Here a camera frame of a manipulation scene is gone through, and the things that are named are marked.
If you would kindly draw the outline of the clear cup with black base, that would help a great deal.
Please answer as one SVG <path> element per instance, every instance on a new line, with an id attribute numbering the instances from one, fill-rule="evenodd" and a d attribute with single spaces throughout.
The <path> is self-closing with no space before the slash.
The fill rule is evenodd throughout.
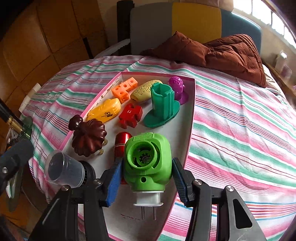
<path id="1" fill-rule="evenodd" d="M 93 167 L 86 161 L 74 158 L 55 150 L 49 154 L 45 164 L 45 175 L 49 183 L 71 188 L 84 185 L 87 180 L 95 179 Z"/>

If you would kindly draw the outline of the green plug-in mosquito repeller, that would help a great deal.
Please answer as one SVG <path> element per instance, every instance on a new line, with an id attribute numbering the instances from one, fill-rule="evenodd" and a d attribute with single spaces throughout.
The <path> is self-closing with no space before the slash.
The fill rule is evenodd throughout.
<path id="1" fill-rule="evenodd" d="M 141 133 L 130 138 L 125 144 L 123 177 L 136 195 L 133 204 L 141 208 L 145 219 L 145 208 L 163 205 L 161 194 L 172 176 L 171 146 L 168 139 L 159 133 Z"/>

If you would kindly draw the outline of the red cylindrical tube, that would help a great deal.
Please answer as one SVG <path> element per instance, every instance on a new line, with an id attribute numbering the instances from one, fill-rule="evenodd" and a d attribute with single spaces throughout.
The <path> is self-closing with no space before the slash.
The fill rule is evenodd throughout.
<path id="1" fill-rule="evenodd" d="M 114 143 L 114 159 L 122 159 L 121 162 L 121 184 L 127 185 L 124 178 L 124 157 L 125 157 L 125 144 L 132 137 L 128 132 L 119 132 L 115 137 Z"/>

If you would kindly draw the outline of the dark brown pumpkin ornament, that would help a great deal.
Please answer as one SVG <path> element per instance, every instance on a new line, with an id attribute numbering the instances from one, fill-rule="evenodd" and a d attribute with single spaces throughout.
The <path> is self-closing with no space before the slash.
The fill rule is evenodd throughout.
<path id="1" fill-rule="evenodd" d="M 81 116 L 75 115 L 69 120 L 68 128 L 73 131 L 72 148 L 78 156 L 89 157 L 97 151 L 103 153 L 107 131 L 101 121 L 95 118 L 83 121 Z"/>

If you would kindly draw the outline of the yellow plastic scissors cover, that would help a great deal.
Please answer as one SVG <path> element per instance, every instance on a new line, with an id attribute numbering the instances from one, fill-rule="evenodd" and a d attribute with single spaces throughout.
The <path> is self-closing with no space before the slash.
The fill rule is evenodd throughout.
<path id="1" fill-rule="evenodd" d="M 121 110 L 121 103 L 118 98 L 107 99 L 102 104 L 94 107 L 86 116 L 86 121 L 97 119 L 105 123 L 116 117 Z"/>

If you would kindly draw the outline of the red puzzle piece block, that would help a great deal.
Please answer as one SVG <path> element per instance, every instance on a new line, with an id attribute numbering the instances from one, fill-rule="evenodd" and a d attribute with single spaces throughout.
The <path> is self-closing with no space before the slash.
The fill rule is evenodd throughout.
<path id="1" fill-rule="evenodd" d="M 128 126 L 135 128 L 141 120 L 142 114 L 143 110 L 140 105 L 133 105 L 132 103 L 129 103 L 119 115 L 120 127 L 124 129 L 127 129 Z"/>

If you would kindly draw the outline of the teal plastic holder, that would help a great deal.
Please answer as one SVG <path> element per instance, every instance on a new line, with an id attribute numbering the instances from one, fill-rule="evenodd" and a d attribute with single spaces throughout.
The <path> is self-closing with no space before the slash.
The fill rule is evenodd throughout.
<path id="1" fill-rule="evenodd" d="M 180 110 L 175 92 L 170 85 L 155 83 L 151 87 L 152 109 L 144 117 L 144 125 L 157 128 L 174 118 Z"/>

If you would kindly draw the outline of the orange cube blocks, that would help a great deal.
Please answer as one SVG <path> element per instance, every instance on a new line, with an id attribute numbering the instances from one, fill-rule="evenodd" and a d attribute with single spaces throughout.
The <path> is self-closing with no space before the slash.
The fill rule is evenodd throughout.
<path id="1" fill-rule="evenodd" d="M 138 82 L 135 78 L 131 77 L 128 80 L 120 83 L 116 87 L 111 89 L 112 95 L 119 99 L 120 103 L 123 104 L 130 99 L 128 94 L 129 91 L 134 90 L 138 86 Z"/>

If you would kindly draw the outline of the yellow textured oval toy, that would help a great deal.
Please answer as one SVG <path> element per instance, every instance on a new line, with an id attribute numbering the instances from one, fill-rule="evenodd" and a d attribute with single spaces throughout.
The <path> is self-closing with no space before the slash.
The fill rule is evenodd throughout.
<path id="1" fill-rule="evenodd" d="M 151 99 L 151 87 L 155 83 L 162 83 L 160 80 L 150 80 L 140 85 L 137 89 L 135 89 L 130 98 L 138 103 L 145 102 Z"/>

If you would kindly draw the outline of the purple perforated plastic toy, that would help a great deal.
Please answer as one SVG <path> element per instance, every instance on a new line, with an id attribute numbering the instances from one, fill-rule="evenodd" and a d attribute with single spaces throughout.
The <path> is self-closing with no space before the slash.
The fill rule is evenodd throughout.
<path id="1" fill-rule="evenodd" d="M 177 100 L 180 105 L 183 105 L 188 101 L 189 96 L 187 92 L 185 92 L 185 85 L 182 78 L 173 76 L 169 79 L 168 85 L 170 85 L 175 92 L 175 100 Z"/>

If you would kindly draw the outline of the striped bed sheet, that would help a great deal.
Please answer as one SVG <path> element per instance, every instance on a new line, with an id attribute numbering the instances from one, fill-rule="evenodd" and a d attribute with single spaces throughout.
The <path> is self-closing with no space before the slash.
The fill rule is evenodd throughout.
<path id="1" fill-rule="evenodd" d="M 107 56 L 70 64 L 33 96 L 22 113 L 33 120 L 37 187 L 51 198 L 45 159 L 81 114 L 120 72 L 194 78 L 194 115 L 186 168 L 210 186 L 230 184 L 240 194 L 267 240 L 279 240 L 295 217 L 295 110 L 283 93 L 230 75 L 142 56 Z"/>

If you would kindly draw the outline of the pink shallow box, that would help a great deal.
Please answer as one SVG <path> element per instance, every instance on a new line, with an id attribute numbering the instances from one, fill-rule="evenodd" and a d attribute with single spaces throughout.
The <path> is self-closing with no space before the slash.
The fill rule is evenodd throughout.
<path id="1" fill-rule="evenodd" d="M 86 118 L 88 112 L 95 106 L 102 104 L 107 99 L 113 98 L 112 88 L 131 77 L 139 85 L 154 79 L 160 80 L 162 83 L 168 83 L 170 79 L 169 74 L 121 72 L 98 93 L 81 116 Z M 172 157 L 177 157 L 181 163 L 184 163 L 189 152 L 193 125 L 195 80 L 192 77 L 182 77 L 182 80 L 189 100 L 180 107 L 176 117 L 156 128 L 147 128 L 144 126 L 143 121 L 140 121 L 135 128 L 128 127 L 126 131 L 133 136 L 146 132 L 159 133 L 165 136 L 170 142 Z M 100 177 L 104 170 L 110 168 L 114 161 L 115 136 L 123 130 L 119 125 L 118 117 L 107 121 L 105 123 L 105 129 L 107 131 L 106 139 L 108 143 L 103 147 L 104 152 L 102 155 L 93 154 L 89 157 L 78 156 L 72 148 L 72 132 L 67 134 L 60 146 L 60 150 L 76 160 L 89 162 L 95 169 L 96 176 Z M 171 180 L 166 186 L 164 193 L 161 194 L 163 205 L 156 208 L 157 214 L 153 215 L 154 209 L 147 207 L 145 208 L 145 219 L 141 219 L 140 207 L 133 205 L 135 195 L 131 187 L 129 185 L 120 185 L 116 200 L 112 203 L 111 207 L 104 208 L 103 210 L 110 238 L 113 240 L 157 240 L 175 203 L 176 194 L 175 183 Z"/>

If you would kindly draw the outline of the brown quilted blanket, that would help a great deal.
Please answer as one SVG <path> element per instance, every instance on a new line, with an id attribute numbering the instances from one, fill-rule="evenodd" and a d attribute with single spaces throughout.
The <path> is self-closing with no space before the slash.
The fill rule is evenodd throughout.
<path id="1" fill-rule="evenodd" d="M 158 47 L 146 49 L 140 54 L 218 70 L 266 87 L 260 54 L 247 34 L 231 35 L 201 44 L 177 31 Z"/>

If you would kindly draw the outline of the white carton box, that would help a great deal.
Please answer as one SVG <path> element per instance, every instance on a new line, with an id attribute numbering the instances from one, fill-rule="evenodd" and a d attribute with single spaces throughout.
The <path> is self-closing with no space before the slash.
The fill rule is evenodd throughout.
<path id="1" fill-rule="evenodd" d="M 281 73 L 285 64 L 287 62 L 287 54 L 281 50 L 280 53 L 276 56 L 276 60 L 275 60 L 275 70 L 277 73 Z"/>

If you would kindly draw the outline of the multicolour headboard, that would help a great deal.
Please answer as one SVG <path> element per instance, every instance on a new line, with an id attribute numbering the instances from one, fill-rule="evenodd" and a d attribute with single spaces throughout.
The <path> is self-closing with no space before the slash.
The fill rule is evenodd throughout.
<path id="1" fill-rule="evenodd" d="M 204 4 L 152 3 L 130 13 L 132 54 L 158 47 L 177 31 L 200 43 L 247 34 L 261 49 L 261 28 L 241 15 Z"/>

